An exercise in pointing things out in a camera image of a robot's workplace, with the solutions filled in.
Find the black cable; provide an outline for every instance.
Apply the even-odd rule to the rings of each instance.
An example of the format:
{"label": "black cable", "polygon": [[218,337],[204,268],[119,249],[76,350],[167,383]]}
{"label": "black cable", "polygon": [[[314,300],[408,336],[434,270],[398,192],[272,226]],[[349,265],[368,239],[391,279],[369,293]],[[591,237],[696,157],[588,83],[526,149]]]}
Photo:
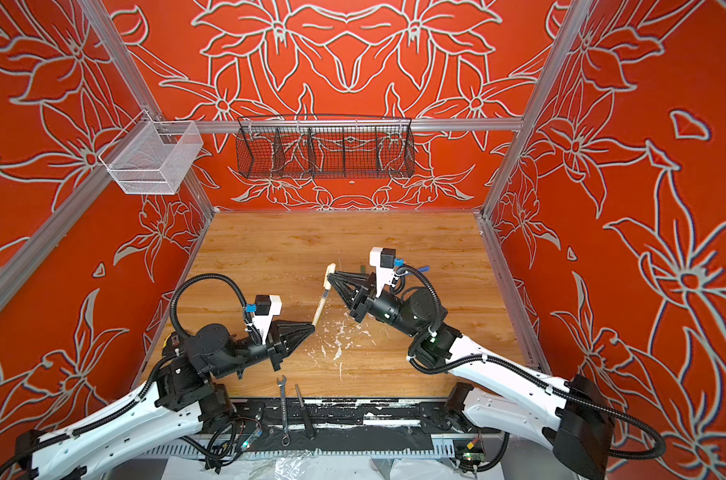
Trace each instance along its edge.
{"label": "black cable", "polygon": [[493,457],[490,462],[488,462],[486,465],[479,466],[477,468],[478,472],[486,472],[488,470],[491,470],[493,467],[499,465],[499,462],[502,461],[502,457],[504,456],[504,452],[507,451],[507,444],[510,443],[510,433],[504,432],[504,438],[502,439],[502,447],[499,448],[499,452],[497,453],[497,456]]}
{"label": "black cable", "polygon": [[57,435],[55,437],[51,437],[48,440],[43,440],[42,442],[28,448],[27,450],[23,450],[22,452],[18,453],[17,455],[11,457],[9,460],[6,460],[6,463],[0,466],[0,477],[6,472],[6,470],[10,469],[13,464],[20,462],[24,460],[26,457],[31,456],[32,454],[36,453],[38,450],[42,450],[43,448],[50,447],[52,445],[57,445],[59,442],[63,442],[64,440],[67,440],[70,438],[68,434],[63,433],[61,435]]}
{"label": "black cable", "polygon": [[405,292],[403,292],[403,294],[401,295],[401,300],[403,300],[405,302],[406,301],[406,293],[412,292],[414,290],[419,290],[420,288],[424,288],[424,287],[423,286],[418,286],[418,285],[416,285],[416,286],[409,286],[408,288],[406,288]]}
{"label": "black cable", "polygon": [[[214,434],[209,438],[209,444],[206,446],[206,449],[208,449],[209,452],[214,452],[214,442],[216,442],[216,439],[224,433],[224,431],[227,429],[227,427],[230,427],[230,434],[229,434],[229,442],[225,442],[220,448],[222,448],[221,453],[229,453],[233,451],[233,447],[235,446],[235,421],[228,423],[227,425],[224,425],[223,427],[218,428]],[[220,466],[217,466],[213,463],[212,458],[205,458],[205,467],[206,468],[221,468]]]}
{"label": "black cable", "polygon": [[421,343],[425,341],[428,336],[430,336],[430,331],[437,332],[437,329],[440,328],[441,323],[443,323],[443,316],[441,315],[442,305],[440,297],[437,296],[435,288],[432,286],[432,283],[427,280],[425,274],[421,273],[419,269],[406,264],[399,266],[396,271],[396,273],[399,275],[403,274],[404,272],[408,272],[411,275],[415,276],[425,286],[425,288],[430,292],[430,296],[432,297],[432,306],[435,308],[435,318],[432,320],[430,328],[428,330],[425,330],[424,332],[416,334],[414,340],[408,346],[408,356],[413,357],[419,345],[421,345]]}
{"label": "black cable", "polygon": [[397,295],[398,293],[402,292],[404,288],[406,288],[406,275],[400,275],[397,278],[395,286],[390,285],[390,293],[392,295]]}
{"label": "black cable", "polygon": [[[502,461],[502,457],[504,456],[504,452],[507,451],[507,444],[510,443],[510,433],[504,432],[504,438],[502,438],[502,446],[499,447],[499,452],[495,457],[491,459],[490,462],[488,462],[485,465],[481,465],[477,467],[477,472],[487,472],[488,470],[491,470],[493,467],[499,465],[499,462]],[[460,463],[459,468],[461,468],[464,472],[473,472],[475,471],[471,466],[467,464]]]}
{"label": "black cable", "polygon": [[[470,355],[470,356],[465,356],[464,358],[461,358],[459,360],[454,360],[453,362],[446,363],[445,365],[436,367],[434,369],[428,369],[425,366],[419,365],[416,362],[416,360],[414,360],[414,359],[409,360],[409,363],[419,372],[425,373],[427,375],[435,375],[437,373],[444,373],[449,370],[453,370],[458,366],[464,365],[465,363],[482,362],[482,361],[483,361],[482,355]],[[530,374],[529,372],[526,372],[525,370],[521,369],[519,366],[517,366],[511,362],[508,362],[507,360],[504,360],[500,357],[489,355],[489,356],[486,356],[485,361],[491,362],[491,363],[496,363],[497,365],[500,365],[508,370],[511,370],[512,372],[515,372],[517,375],[528,380],[529,382],[531,382],[532,384],[536,385],[537,387],[539,387],[541,389],[552,388],[552,394],[559,396],[560,398],[565,398],[566,400],[569,400],[571,402],[579,403],[579,405],[581,405],[581,406],[591,408],[592,410],[597,410],[598,412],[605,413],[606,415],[608,415],[610,417],[614,417],[625,423],[628,423],[629,425],[640,428],[654,440],[654,447],[649,448],[648,450],[640,450],[640,451],[634,452],[634,451],[627,451],[627,450],[614,450],[612,448],[611,450],[608,451],[608,454],[612,457],[626,458],[628,460],[650,460],[652,458],[657,458],[657,457],[664,455],[664,452],[666,452],[666,450],[667,450],[667,444],[664,440],[664,437],[662,437],[662,435],[659,432],[657,432],[656,429],[654,429],[653,427],[651,427],[650,425],[648,425],[647,423],[645,423],[643,420],[641,420],[639,418],[628,415],[625,412],[616,410],[615,408],[598,405],[595,402],[591,402],[580,396],[573,395],[570,392],[565,392],[561,389],[556,389],[556,388],[552,387],[549,383],[545,382],[544,380]]]}
{"label": "black cable", "polygon": [[182,296],[182,293],[187,290],[190,285],[198,283],[201,280],[209,279],[222,280],[224,283],[229,285],[230,288],[233,289],[235,294],[238,296],[238,301],[240,302],[240,306],[243,309],[243,322],[245,322],[245,326],[249,331],[249,337],[251,338],[251,341],[254,342],[254,345],[262,345],[262,336],[259,334],[259,331],[254,326],[251,315],[249,315],[249,313],[245,311],[245,306],[247,304],[245,302],[243,292],[240,291],[238,284],[235,283],[233,279],[222,274],[195,275],[193,278],[186,280],[179,286],[179,288],[176,289],[176,292],[174,292],[174,295],[171,297],[171,302],[169,303],[169,317],[171,319],[171,325],[174,326],[174,330],[176,330],[176,333],[179,334],[179,336],[181,336],[183,339],[189,339],[189,333],[184,328],[182,328],[182,325],[179,323],[179,317],[176,316],[176,306],[179,303],[179,298]]}
{"label": "black cable", "polygon": [[131,408],[134,408],[139,402],[144,400],[144,397],[147,395],[147,392],[150,390],[150,386],[155,381],[155,378],[158,375],[158,371],[160,370],[160,367],[165,365],[166,363],[170,362],[171,360],[175,359],[175,355],[169,355],[165,356],[164,358],[160,359],[159,362],[155,364],[152,370],[150,370],[150,374],[147,376],[147,381],[144,383],[144,386],[139,391],[139,395],[137,395],[137,398],[134,400],[131,400],[131,402],[128,402],[126,405],[121,407],[119,410],[116,410],[115,412],[110,413],[108,416],[104,418],[100,418],[94,422],[91,422],[87,425],[84,425],[80,428],[75,428],[73,430],[73,437],[78,437],[83,435],[86,432],[90,432],[91,430],[94,430],[95,428],[99,428],[102,425],[107,425],[108,423],[112,422],[115,418],[118,418],[122,416],[124,413],[128,412]]}
{"label": "black cable", "polygon": [[200,445],[198,442],[196,442],[195,440],[193,440],[191,437],[188,437],[188,436],[180,437],[180,440],[182,440],[185,443],[188,443],[193,448],[195,448],[195,450],[197,450],[198,452],[203,454],[204,457],[210,458],[212,460],[221,460],[222,458],[227,456],[227,454],[229,453],[229,449],[226,449],[224,452],[222,452],[224,454],[222,456],[219,456],[213,452],[209,452],[204,446]]}
{"label": "black cable", "polygon": [[[255,418],[249,418],[249,417],[238,417],[235,418],[235,420],[241,420],[243,422],[243,427],[245,427],[245,420],[251,420],[256,424],[257,428],[262,428],[262,424],[259,423],[259,420],[256,420]],[[230,424],[233,426],[233,432],[235,431],[235,420]],[[215,442],[216,438],[221,434],[223,431],[223,428],[220,428],[213,434],[211,439],[209,440],[208,450],[212,451],[212,445]],[[249,438],[249,436],[246,436],[243,434],[243,429],[241,429],[241,436],[243,437],[243,442],[240,442],[240,438],[236,441],[233,440],[233,437],[230,438],[230,444],[232,444],[231,448],[229,449],[230,452],[234,452],[233,457],[230,460],[227,460],[226,462],[222,462],[220,460],[211,459],[206,457],[205,458],[205,466],[207,468],[214,468],[216,470],[216,473],[219,473],[221,471],[222,467],[226,467],[229,465],[232,465],[238,458],[240,458],[243,455],[243,443]]]}
{"label": "black cable", "polygon": [[15,464],[17,462],[21,462],[22,460],[31,456],[32,454],[36,453],[37,451],[42,450],[46,447],[50,447],[52,445],[56,445],[59,442],[63,442],[69,438],[78,437],[85,432],[89,432],[91,430],[94,430],[95,428],[101,427],[102,425],[112,422],[115,418],[118,418],[119,416],[128,412],[131,408],[134,408],[147,395],[147,392],[150,389],[150,385],[155,381],[155,377],[157,376],[158,371],[160,370],[160,367],[162,367],[165,363],[169,362],[170,360],[172,360],[174,358],[176,358],[176,357],[175,356],[165,356],[164,358],[160,359],[160,361],[155,364],[155,367],[153,367],[153,369],[150,370],[150,375],[147,377],[147,381],[145,382],[144,387],[142,387],[142,389],[139,392],[139,395],[137,395],[137,398],[139,400],[134,399],[131,402],[127,403],[122,408],[120,408],[119,410],[117,410],[116,412],[113,412],[104,418],[100,418],[99,420],[97,420],[95,422],[91,422],[88,425],[82,426],[80,428],[75,428],[72,432],[72,437],[70,437],[67,433],[62,433],[61,435],[57,435],[55,437],[51,437],[51,438],[43,440],[39,443],[36,443],[35,445],[28,448],[27,450],[23,450],[22,452],[18,453],[17,455],[14,455],[13,457],[11,457],[3,465],[0,466],[0,477],[3,476],[3,474],[6,472],[6,470],[10,469],[13,466],[13,464]]}

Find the screwdriver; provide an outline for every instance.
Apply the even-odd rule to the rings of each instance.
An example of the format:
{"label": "screwdriver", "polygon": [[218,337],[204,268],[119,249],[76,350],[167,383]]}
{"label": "screwdriver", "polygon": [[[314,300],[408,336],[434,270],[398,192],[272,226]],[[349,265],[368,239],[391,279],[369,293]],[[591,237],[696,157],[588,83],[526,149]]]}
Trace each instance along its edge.
{"label": "screwdriver", "polygon": [[312,440],[315,437],[315,428],[312,427],[312,422],[310,421],[310,413],[307,411],[307,407],[305,406],[305,401],[301,399],[301,393],[299,393],[299,383],[295,384],[296,386],[296,398],[299,399],[299,410],[301,411],[301,417],[305,421],[305,434],[307,435],[307,438]]}

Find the white plastic sheet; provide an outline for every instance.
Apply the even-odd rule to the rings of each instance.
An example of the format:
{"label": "white plastic sheet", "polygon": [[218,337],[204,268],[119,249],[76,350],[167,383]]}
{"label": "white plastic sheet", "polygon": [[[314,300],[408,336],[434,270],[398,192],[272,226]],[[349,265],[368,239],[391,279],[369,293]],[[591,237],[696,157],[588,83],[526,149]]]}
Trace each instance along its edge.
{"label": "white plastic sheet", "polygon": [[[504,480],[501,466],[481,472],[478,480]],[[224,467],[220,475],[203,470],[203,463],[171,457],[162,480],[382,480],[369,457],[363,456],[296,456],[274,460],[238,461]],[[463,480],[460,475],[435,460],[395,460],[390,480]]]}

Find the wire mesh basket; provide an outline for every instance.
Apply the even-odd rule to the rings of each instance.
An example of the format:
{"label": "wire mesh basket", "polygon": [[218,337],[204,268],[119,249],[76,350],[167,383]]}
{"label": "wire mesh basket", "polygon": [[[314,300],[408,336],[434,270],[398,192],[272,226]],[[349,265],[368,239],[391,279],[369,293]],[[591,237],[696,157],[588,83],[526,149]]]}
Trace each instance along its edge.
{"label": "wire mesh basket", "polygon": [[124,149],[105,167],[127,194],[176,194],[203,139],[190,121],[181,135],[161,135],[151,121],[139,123]]}
{"label": "wire mesh basket", "polygon": [[260,117],[238,121],[235,150],[238,173],[245,178],[409,178],[414,174],[414,135],[407,118],[313,115],[290,126],[285,121],[273,126]]}

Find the metal frame bar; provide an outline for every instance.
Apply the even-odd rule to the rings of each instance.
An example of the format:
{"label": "metal frame bar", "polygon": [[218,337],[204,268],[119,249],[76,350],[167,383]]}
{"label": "metal frame bar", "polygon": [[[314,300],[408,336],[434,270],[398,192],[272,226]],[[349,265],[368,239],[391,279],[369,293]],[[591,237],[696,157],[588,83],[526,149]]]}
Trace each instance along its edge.
{"label": "metal frame bar", "polygon": [[150,92],[150,87],[147,86],[137,64],[131,58],[128,47],[120,39],[120,34],[104,4],[100,0],[78,0],[78,3],[140,108],[153,120],[165,120],[160,106]]}
{"label": "metal frame bar", "polygon": [[491,185],[486,200],[483,202],[483,217],[486,219],[491,217],[493,207],[499,202],[504,191],[504,186],[507,184],[513,168],[515,168],[523,149],[526,147],[526,143],[528,143],[529,138],[533,134],[533,129],[536,127],[537,121],[542,114],[547,97],[555,85],[557,75],[560,73],[560,69],[566,61],[566,56],[573,41],[576,40],[576,35],[579,33],[579,29],[591,6],[592,0],[576,0],[571,3],[571,7],[568,9],[566,19],[558,35],[555,37],[550,55],[544,63],[539,82],[537,82],[536,87],[533,89],[531,100],[528,101],[526,110],[523,112],[521,129],[515,135],[510,149],[507,150],[507,154],[502,159],[497,179]]}
{"label": "metal frame bar", "polygon": [[[362,127],[392,125],[397,120],[362,118],[355,121],[339,120],[253,120],[244,122],[244,127],[260,128],[318,128],[318,127],[349,127],[355,124]],[[184,125],[189,121],[162,121],[157,124],[160,131],[167,134],[181,134]],[[196,120],[195,126],[201,134],[236,134],[240,129],[237,121]],[[415,118],[411,120],[411,131],[517,131],[523,126],[521,117],[511,118]]]}
{"label": "metal frame bar", "polygon": [[[83,9],[90,27],[96,32],[104,49],[108,51],[115,68],[118,69],[120,77],[126,82],[139,107],[153,121],[166,120],[163,111],[160,110],[158,102],[150,91],[150,86],[145,82],[131,52],[128,51],[128,47],[120,38],[120,34],[104,4],[100,0],[78,0],[78,4]],[[205,211],[205,215],[213,218],[213,205],[205,194],[203,185],[197,176],[188,173],[184,178],[184,183],[193,192],[193,196],[198,201],[198,206]]]}
{"label": "metal frame bar", "polygon": [[[129,130],[118,145],[113,148],[107,161],[110,162],[130,143],[139,131]],[[112,179],[106,168],[98,167],[38,228],[22,248],[0,271],[0,312],[19,292],[51,251],[59,244],[73,225],[101,195]]]}
{"label": "metal frame bar", "polygon": [[552,375],[550,363],[544,356],[537,334],[533,331],[531,321],[528,319],[528,312],[526,312],[526,307],[523,305],[521,295],[517,292],[515,280],[510,272],[510,267],[507,265],[507,260],[504,258],[499,239],[493,228],[491,228],[491,222],[483,219],[479,214],[475,217],[477,225],[481,229],[483,245],[486,247],[491,269],[497,278],[499,292],[502,294],[502,300],[504,300],[504,305],[507,307],[507,314],[510,316],[512,328],[515,330],[518,344],[526,358],[526,366],[532,370],[540,370],[542,373]]}
{"label": "metal frame bar", "polygon": [[[200,231],[200,235],[198,236],[198,240],[195,241],[195,245],[193,245],[193,249],[189,252],[189,259],[187,260],[187,264],[184,266],[184,270],[182,270],[182,275],[179,277],[179,281],[176,282],[176,286],[174,287],[174,291],[176,292],[176,289],[178,289],[182,283],[187,279],[187,275],[189,275],[189,271],[193,268],[193,263],[195,263],[195,257],[198,256],[198,252],[200,252],[200,247],[203,245],[203,240],[205,239],[205,235],[209,232],[209,227],[211,226],[211,222],[213,220],[213,210],[212,210],[212,216],[208,218],[205,222],[205,225],[203,226],[203,229]],[[142,373],[147,368],[147,363],[150,361],[150,357],[153,355],[153,352],[155,351],[155,346],[158,344],[158,340],[160,340],[160,336],[164,332],[164,328],[166,328],[166,324],[169,321],[169,308],[166,307],[166,311],[164,312],[163,317],[160,320],[160,323],[158,323],[158,329],[155,331],[155,336],[153,337],[153,341],[150,343],[150,348],[147,349],[147,352],[144,354],[144,360],[142,361],[142,366],[137,371],[137,375],[134,377],[134,381],[131,382],[131,389],[135,389],[138,387],[139,383],[142,380]]]}

